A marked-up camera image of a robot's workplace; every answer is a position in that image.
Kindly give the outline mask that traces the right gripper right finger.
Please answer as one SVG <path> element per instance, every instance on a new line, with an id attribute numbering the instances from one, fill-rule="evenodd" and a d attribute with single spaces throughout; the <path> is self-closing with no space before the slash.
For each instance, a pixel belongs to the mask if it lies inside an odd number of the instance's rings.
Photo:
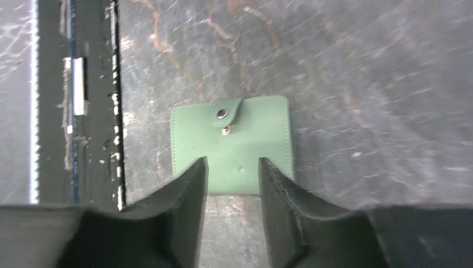
<path id="1" fill-rule="evenodd" d="M 349 210 L 308 192 L 266 158 L 259 188 L 272 267 L 471 267 L 472 206 Z"/>

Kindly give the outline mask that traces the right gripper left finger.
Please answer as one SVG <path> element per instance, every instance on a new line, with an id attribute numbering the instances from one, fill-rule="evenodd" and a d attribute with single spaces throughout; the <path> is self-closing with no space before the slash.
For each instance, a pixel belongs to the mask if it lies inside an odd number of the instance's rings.
<path id="1" fill-rule="evenodd" d="M 1 206 L 2 267 L 197 267 L 207 159 L 120 212 Z"/>

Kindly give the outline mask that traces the green card holder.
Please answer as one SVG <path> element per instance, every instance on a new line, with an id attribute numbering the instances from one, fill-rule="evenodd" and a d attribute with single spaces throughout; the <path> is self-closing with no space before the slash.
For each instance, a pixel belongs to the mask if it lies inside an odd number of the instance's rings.
<path id="1" fill-rule="evenodd" d="M 207 158 L 209 194 L 258 195 L 258 162 L 267 157 L 295 178 L 289 102 L 281 95 L 218 99 L 170 112 L 172 174 Z"/>

